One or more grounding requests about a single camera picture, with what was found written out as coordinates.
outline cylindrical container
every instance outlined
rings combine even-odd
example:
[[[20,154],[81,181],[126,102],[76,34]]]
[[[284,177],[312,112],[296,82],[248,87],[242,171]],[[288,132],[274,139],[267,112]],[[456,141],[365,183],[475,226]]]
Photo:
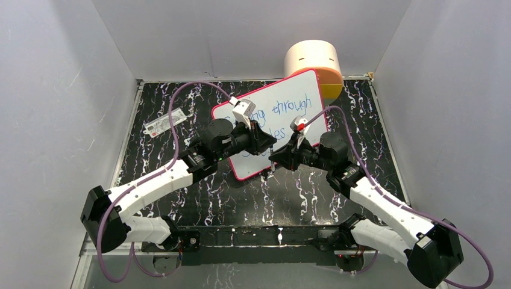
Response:
[[[323,98],[337,98],[343,80],[335,47],[323,40],[305,40],[289,48],[284,59],[285,77],[310,68],[318,73]]]

